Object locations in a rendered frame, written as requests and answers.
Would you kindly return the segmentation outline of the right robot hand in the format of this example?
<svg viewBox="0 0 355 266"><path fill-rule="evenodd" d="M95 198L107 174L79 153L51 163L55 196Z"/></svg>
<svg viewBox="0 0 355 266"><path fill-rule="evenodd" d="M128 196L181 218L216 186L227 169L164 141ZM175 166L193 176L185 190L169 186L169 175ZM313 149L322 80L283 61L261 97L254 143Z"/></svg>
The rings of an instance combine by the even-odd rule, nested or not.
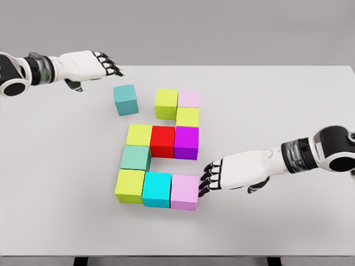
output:
<svg viewBox="0 0 355 266"><path fill-rule="evenodd" d="M247 187L252 194L265 187L270 175L262 165L261 153L242 152L227 155L208 164L200 177L199 197L216 190L235 190Z"/></svg>

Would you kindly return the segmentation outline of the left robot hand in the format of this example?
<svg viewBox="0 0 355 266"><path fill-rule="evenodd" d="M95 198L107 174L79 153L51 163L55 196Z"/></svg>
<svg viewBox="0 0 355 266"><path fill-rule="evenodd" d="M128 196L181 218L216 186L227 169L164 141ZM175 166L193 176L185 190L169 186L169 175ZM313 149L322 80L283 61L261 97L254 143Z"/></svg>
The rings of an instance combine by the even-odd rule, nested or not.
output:
<svg viewBox="0 0 355 266"><path fill-rule="evenodd" d="M120 68L103 52L81 51L59 56L53 61L56 81L64 80L70 89L82 92L82 82L99 80L106 76L123 77Z"/></svg>

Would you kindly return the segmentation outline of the light pink cube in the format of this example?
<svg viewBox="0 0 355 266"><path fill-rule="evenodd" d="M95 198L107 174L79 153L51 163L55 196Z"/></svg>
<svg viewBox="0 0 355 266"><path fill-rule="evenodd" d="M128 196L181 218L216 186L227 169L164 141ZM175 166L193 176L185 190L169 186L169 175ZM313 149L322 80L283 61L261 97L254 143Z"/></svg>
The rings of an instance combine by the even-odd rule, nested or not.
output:
<svg viewBox="0 0 355 266"><path fill-rule="evenodd" d="M198 90L179 90L177 106L184 108L199 108L200 92Z"/></svg>
<svg viewBox="0 0 355 266"><path fill-rule="evenodd" d="M172 209L195 211L199 194L199 177L174 174L171 182L170 205Z"/></svg>

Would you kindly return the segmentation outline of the teal cube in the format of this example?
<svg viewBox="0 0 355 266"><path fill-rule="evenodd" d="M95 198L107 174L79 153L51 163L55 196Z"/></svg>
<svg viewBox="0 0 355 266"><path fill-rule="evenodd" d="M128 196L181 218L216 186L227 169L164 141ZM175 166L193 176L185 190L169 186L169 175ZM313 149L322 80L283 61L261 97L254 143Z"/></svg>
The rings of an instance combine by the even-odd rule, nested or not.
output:
<svg viewBox="0 0 355 266"><path fill-rule="evenodd" d="M114 101L119 116L137 114L138 102L133 84L116 86L113 88Z"/></svg>

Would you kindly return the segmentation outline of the purple cube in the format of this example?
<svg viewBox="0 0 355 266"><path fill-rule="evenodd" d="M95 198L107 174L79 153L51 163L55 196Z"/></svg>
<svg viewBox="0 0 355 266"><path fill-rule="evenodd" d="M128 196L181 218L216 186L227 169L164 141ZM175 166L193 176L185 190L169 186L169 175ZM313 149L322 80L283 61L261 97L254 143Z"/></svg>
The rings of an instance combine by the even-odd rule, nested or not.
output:
<svg viewBox="0 0 355 266"><path fill-rule="evenodd" d="M197 160L199 153L199 128L177 126L175 129L174 158Z"/></svg>

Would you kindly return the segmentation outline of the yellow-green cube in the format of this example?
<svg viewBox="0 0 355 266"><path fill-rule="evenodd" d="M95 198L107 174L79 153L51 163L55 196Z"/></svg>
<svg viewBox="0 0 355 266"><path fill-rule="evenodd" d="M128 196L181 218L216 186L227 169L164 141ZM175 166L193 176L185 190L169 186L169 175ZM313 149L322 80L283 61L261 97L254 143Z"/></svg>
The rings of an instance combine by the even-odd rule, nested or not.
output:
<svg viewBox="0 0 355 266"><path fill-rule="evenodd" d="M176 126L199 127L199 108L177 108Z"/></svg>
<svg viewBox="0 0 355 266"><path fill-rule="evenodd" d="M130 124L125 144L150 146L152 128L152 125Z"/></svg>
<svg viewBox="0 0 355 266"><path fill-rule="evenodd" d="M120 169L115 186L115 196L120 203L143 204L142 192L145 171Z"/></svg>
<svg viewBox="0 0 355 266"><path fill-rule="evenodd" d="M160 120L176 120L178 107L178 90L158 89L155 100L156 118Z"/></svg>

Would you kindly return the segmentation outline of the red cube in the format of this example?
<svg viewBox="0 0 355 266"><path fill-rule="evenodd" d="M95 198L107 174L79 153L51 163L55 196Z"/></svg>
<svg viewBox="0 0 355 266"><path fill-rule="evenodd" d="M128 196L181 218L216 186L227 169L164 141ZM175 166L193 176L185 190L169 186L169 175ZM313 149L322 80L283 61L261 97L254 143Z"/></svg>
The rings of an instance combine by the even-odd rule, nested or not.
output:
<svg viewBox="0 0 355 266"><path fill-rule="evenodd" d="M175 128L153 126L150 139L152 157L174 158Z"/></svg>

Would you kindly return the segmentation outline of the cyan cube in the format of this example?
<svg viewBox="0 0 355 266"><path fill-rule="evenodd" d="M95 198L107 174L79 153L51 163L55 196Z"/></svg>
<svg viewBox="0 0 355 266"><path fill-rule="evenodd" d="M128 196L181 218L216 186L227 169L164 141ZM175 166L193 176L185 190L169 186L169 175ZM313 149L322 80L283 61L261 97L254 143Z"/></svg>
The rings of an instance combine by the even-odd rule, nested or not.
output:
<svg viewBox="0 0 355 266"><path fill-rule="evenodd" d="M145 207L170 208L172 174L146 172L142 200Z"/></svg>

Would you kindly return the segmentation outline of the mint green cube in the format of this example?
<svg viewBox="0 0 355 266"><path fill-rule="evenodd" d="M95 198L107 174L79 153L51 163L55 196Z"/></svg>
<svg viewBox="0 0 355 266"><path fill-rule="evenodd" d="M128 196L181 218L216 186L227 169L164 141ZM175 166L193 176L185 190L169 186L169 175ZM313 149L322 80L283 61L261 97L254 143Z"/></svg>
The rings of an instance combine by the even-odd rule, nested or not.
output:
<svg viewBox="0 0 355 266"><path fill-rule="evenodd" d="M125 145L120 168L149 171L151 154L148 146Z"/></svg>

